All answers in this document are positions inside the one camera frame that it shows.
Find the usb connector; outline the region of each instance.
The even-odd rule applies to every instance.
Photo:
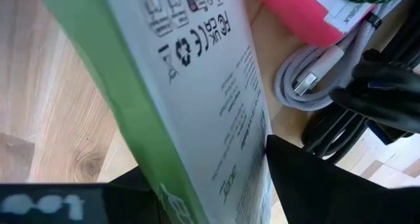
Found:
[[[315,85],[334,67],[334,65],[344,56],[344,51],[337,45],[331,46],[311,67],[300,74],[293,90],[302,96]]]

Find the wooden floor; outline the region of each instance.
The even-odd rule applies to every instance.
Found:
[[[275,134],[300,144],[308,115],[272,93],[302,43],[245,0]],[[386,187],[420,185],[420,137],[384,146],[370,131],[339,166]],[[40,0],[0,0],[0,182],[109,181],[136,166],[104,99]],[[286,223],[278,199],[273,223]]]

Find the recycling symbol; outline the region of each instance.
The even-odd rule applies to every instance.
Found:
[[[181,60],[182,65],[187,67],[191,63],[191,48],[185,37],[177,41],[177,57]]]

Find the product box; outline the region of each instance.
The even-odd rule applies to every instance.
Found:
[[[271,127],[243,0],[43,1],[173,223],[269,223]]]

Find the coiled black cable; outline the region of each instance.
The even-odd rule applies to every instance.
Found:
[[[377,135],[420,133],[420,3],[382,51],[369,50],[346,89],[334,89],[334,103],[315,113],[302,134],[303,149],[336,164],[357,142],[368,124]]]

